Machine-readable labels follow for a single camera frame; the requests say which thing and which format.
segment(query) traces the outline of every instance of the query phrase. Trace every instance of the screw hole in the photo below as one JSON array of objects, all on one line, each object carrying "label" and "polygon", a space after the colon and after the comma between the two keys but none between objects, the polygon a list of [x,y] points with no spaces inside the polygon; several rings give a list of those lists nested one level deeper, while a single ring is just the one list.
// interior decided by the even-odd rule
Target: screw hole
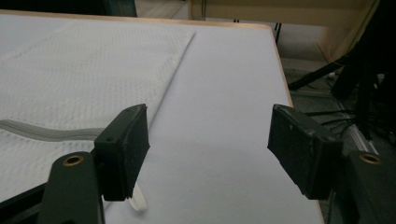
[{"label": "screw hole", "polygon": [[82,156],[71,156],[64,160],[64,166],[74,166],[84,161],[84,157]]},{"label": "screw hole", "polygon": [[373,164],[373,165],[380,165],[381,159],[379,159],[376,156],[370,155],[370,154],[361,154],[359,155],[359,158],[361,158],[362,161]]}]

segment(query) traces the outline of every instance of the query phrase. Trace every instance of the folded cloth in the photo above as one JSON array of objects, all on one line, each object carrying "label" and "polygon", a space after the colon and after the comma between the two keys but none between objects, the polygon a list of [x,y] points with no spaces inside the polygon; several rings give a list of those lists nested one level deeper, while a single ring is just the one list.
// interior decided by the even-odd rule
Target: folded cloth
[{"label": "folded cloth", "polygon": [[[155,24],[70,21],[0,58],[0,121],[104,129],[121,110],[146,104],[150,125],[193,35]],[[0,142],[0,202],[46,182],[62,155],[93,149],[92,140],[40,141],[1,127]]]}]

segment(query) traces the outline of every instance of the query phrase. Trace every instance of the white towel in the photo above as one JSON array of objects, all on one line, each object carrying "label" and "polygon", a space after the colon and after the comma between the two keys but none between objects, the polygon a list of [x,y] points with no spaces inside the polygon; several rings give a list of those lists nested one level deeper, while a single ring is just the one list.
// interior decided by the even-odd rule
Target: white towel
[{"label": "white towel", "polygon": [[[71,21],[0,59],[0,119],[55,130],[105,128],[148,107],[148,125],[194,31],[122,21]],[[0,202],[47,181],[52,163],[92,141],[44,142],[0,130]]]}]

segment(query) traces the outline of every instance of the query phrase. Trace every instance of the white table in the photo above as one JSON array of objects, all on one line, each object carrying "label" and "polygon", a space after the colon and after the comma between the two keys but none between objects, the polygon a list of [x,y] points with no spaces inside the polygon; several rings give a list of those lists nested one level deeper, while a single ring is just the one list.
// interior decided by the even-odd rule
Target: white table
[{"label": "white table", "polygon": [[[56,30],[70,17],[98,19],[9,13],[0,15],[0,56]],[[301,194],[266,148],[273,104],[291,105],[270,28],[99,19],[196,31],[149,128],[151,148],[137,179],[148,210],[138,214],[127,202],[112,203],[106,223],[323,222],[318,202]]]}]

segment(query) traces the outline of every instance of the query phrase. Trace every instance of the gray strip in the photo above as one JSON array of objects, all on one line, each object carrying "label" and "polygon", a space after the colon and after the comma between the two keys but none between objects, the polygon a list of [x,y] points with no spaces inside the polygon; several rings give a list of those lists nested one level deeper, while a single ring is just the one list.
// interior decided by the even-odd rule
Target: gray strip
[{"label": "gray strip", "polygon": [[[341,109],[346,109],[346,107],[341,103],[338,102],[338,106]],[[352,135],[353,140],[356,143],[356,146],[360,151],[371,152],[379,156],[378,151],[375,149],[375,146],[371,141],[367,141],[366,138],[363,136],[361,131],[359,130],[358,126],[355,124],[352,125],[349,129],[350,134]]]},{"label": "gray strip", "polygon": [[0,120],[0,129],[17,135],[46,142],[62,142],[73,140],[95,140],[104,130],[102,128],[78,129],[78,130],[52,130],[25,124],[10,119]]}]

